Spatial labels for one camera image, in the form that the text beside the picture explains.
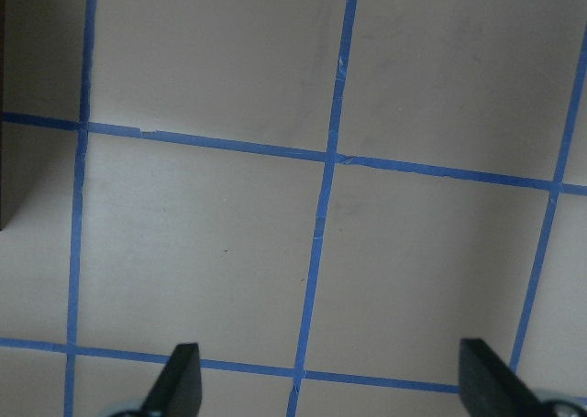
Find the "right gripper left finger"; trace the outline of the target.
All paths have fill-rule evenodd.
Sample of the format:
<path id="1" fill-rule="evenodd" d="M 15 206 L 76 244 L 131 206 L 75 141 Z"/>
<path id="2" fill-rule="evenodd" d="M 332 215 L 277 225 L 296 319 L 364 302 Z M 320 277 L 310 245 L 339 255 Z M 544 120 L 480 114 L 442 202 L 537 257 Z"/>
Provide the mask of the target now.
<path id="1" fill-rule="evenodd" d="M 139 415 L 195 417 L 202 401 L 199 346 L 179 344 L 141 404 Z"/>

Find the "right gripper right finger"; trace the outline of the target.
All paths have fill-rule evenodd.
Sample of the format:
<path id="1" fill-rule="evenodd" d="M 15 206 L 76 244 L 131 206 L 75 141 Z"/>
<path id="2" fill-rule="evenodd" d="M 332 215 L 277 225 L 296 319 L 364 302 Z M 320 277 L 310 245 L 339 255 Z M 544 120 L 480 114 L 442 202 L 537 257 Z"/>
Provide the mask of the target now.
<path id="1" fill-rule="evenodd" d="M 460 340 L 459 397 L 472 417 L 556 416 L 480 338 Z"/>

